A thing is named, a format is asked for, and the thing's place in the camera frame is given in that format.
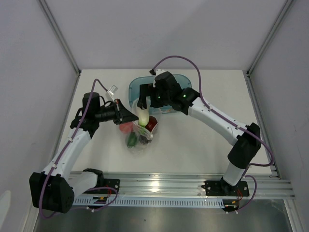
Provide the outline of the red tomato toy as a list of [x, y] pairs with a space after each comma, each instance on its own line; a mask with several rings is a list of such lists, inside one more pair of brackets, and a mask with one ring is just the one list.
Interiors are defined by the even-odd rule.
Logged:
[[122, 123], [119, 125], [119, 130], [123, 134], [128, 134], [133, 131], [133, 122]]

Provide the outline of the white radish toy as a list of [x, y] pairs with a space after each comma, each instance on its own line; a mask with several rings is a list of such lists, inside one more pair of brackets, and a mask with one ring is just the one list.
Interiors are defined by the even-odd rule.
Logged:
[[149, 122], [149, 110], [137, 107], [137, 115], [139, 118], [138, 124], [140, 126], [146, 126]]

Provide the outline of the clear zip top bag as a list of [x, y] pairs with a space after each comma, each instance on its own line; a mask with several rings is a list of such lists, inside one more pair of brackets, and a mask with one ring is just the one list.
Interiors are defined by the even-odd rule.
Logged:
[[120, 124], [119, 131], [126, 148], [133, 156], [143, 156], [154, 149], [159, 138], [159, 122], [162, 111], [150, 106], [150, 98], [146, 98], [149, 120], [146, 125], [138, 120]]

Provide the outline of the green lime toy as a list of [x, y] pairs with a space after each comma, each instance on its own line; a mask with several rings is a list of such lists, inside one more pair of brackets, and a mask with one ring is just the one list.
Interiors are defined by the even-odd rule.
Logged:
[[128, 148], [132, 148], [135, 147], [136, 144], [137, 144], [137, 136], [135, 132], [132, 131], [127, 138], [126, 145]]

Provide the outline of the dark red apple toy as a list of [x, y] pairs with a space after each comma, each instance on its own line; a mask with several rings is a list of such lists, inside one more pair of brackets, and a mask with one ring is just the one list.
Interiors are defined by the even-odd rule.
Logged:
[[145, 126], [145, 128], [149, 131], [154, 133], [157, 127], [158, 121], [154, 116], [149, 116], [148, 124]]

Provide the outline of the dark brown mangosteen toy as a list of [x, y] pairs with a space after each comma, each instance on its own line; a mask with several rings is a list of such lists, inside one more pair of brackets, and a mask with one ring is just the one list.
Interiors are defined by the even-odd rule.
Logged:
[[142, 145], [147, 145], [148, 143], [151, 142], [151, 140], [147, 139], [147, 137], [143, 136], [143, 135], [140, 135], [139, 136], [139, 142], [142, 144]]

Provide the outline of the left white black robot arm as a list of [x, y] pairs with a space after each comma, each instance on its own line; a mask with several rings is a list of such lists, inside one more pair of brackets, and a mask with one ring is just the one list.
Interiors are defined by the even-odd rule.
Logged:
[[49, 210], [67, 213], [73, 201], [85, 192], [118, 193], [117, 188], [107, 186], [104, 174], [87, 168], [77, 178], [69, 180], [70, 173], [84, 147], [91, 141], [102, 122], [112, 121], [116, 125], [138, 120], [119, 99], [101, 105], [96, 92], [84, 94], [82, 107], [71, 122], [69, 135], [52, 161], [40, 173], [29, 178], [32, 204], [40, 211]]

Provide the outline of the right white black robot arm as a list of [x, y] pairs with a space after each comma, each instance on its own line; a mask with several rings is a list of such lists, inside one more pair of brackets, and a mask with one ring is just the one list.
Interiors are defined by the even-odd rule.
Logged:
[[137, 107], [145, 110], [148, 98], [152, 108], [171, 106], [175, 111], [205, 123], [232, 145], [232, 149], [227, 155], [229, 165], [221, 178], [220, 188], [226, 195], [237, 191], [238, 183], [249, 163], [261, 148], [259, 126], [255, 123], [237, 125], [232, 119], [212, 108], [210, 104], [204, 103], [197, 91], [190, 87], [181, 88], [179, 84], [174, 84], [171, 87], [154, 87], [152, 84], [140, 85]]

